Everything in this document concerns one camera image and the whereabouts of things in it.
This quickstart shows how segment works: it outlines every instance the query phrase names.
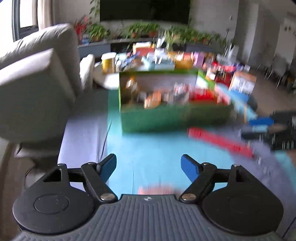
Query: green box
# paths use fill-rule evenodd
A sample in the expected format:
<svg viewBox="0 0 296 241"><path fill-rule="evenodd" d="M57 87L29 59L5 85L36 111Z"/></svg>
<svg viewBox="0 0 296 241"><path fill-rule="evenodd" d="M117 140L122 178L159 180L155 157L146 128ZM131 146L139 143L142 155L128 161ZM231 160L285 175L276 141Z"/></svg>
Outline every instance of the green box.
<svg viewBox="0 0 296 241"><path fill-rule="evenodd" d="M174 70L151 72L121 72L119 74L119 103L123 132L153 132L186 129L191 126L224 124L230 117L233 105L211 103L187 103L185 105L161 104L155 109L144 109L142 104L132 107L121 106L120 89L126 81L135 76L143 91L155 88L173 87L175 83L195 86L198 71ZM209 82L213 90L215 83Z"/></svg>

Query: television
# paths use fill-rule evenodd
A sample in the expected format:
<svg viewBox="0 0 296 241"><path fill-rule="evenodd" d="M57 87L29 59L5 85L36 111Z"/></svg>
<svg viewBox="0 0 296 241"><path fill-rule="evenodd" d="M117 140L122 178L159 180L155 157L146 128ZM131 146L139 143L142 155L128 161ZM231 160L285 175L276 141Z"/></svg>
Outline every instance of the television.
<svg viewBox="0 0 296 241"><path fill-rule="evenodd" d="M190 0L101 0L100 20L147 20L187 24Z"/></svg>

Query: red elongated object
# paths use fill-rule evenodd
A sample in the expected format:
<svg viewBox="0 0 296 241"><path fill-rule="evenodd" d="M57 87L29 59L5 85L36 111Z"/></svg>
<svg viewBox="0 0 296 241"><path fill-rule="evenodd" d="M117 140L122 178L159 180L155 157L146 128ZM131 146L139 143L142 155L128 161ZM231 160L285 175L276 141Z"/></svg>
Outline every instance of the red elongated object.
<svg viewBox="0 0 296 241"><path fill-rule="evenodd" d="M219 146L220 148L226 149L234 154L240 154L245 157L254 158L253 151L250 147L241 145L240 143L234 142L222 136L213 134L197 127L191 127L187 132L189 137L194 139L203 140L210 144Z"/></svg>

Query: black cord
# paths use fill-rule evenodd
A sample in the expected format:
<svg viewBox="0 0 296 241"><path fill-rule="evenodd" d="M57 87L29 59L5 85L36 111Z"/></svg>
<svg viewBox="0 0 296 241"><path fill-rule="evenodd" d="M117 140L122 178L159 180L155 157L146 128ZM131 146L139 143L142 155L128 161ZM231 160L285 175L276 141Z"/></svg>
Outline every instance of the black cord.
<svg viewBox="0 0 296 241"><path fill-rule="evenodd" d="M29 173L30 173L35 167L36 167L36 165L30 167L30 168L26 171L26 173L25 173L25 176L24 176L24 183L23 183L23 188L24 188L24 190L27 189L27 187L26 187L26 178L27 178L27 175L28 175L28 174L29 174Z"/></svg>
<svg viewBox="0 0 296 241"><path fill-rule="evenodd" d="M108 133L109 133L109 131L110 131L111 124L112 124L112 121L111 121L111 123L110 123L110 125L109 125L109 127L108 127L108 130L107 130L107 133L106 133L106 137L105 137L105 140L104 140L104 145L103 145L102 154L101 154L101 157L100 157L98 163L102 160L102 157L103 157L103 154L104 154L105 145L106 145L106 141L107 141L107 136L108 136Z"/></svg>
<svg viewBox="0 0 296 241"><path fill-rule="evenodd" d="M285 231L284 235L282 236L282 238L284 238L287 234L287 232L289 231L289 229L292 227L293 223L295 222L296 217L292 220L291 224L289 225L289 227L287 228L287 230Z"/></svg>

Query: gray sofa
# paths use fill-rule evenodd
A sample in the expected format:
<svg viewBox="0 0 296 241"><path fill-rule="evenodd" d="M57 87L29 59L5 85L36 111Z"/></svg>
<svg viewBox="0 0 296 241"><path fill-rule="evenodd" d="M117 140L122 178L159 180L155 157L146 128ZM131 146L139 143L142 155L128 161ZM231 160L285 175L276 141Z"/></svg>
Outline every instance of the gray sofa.
<svg viewBox="0 0 296 241"><path fill-rule="evenodd" d="M0 56L0 137L16 155L57 157L78 95L92 88L94 56L80 63L78 40L60 24L16 41Z"/></svg>

